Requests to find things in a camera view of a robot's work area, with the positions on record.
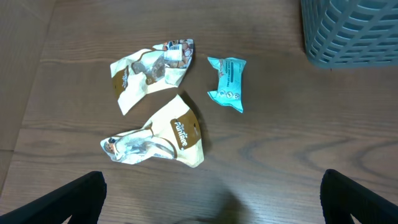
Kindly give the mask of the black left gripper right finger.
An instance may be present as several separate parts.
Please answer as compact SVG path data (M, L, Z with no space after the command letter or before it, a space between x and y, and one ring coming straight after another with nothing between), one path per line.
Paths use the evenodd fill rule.
M334 169L325 171L320 201L326 224L397 224L397 205L375 194Z

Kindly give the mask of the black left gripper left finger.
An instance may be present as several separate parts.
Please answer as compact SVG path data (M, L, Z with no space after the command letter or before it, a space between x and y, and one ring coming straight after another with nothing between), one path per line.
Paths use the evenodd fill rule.
M97 223L106 194L103 173L92 171L1 215L1 223Z

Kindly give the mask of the grey plastic laundry basket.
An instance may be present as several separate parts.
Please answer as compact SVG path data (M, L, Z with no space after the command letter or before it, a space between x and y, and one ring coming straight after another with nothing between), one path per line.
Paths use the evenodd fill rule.
M397 65L397 0L301 0L305 53L321 68Z

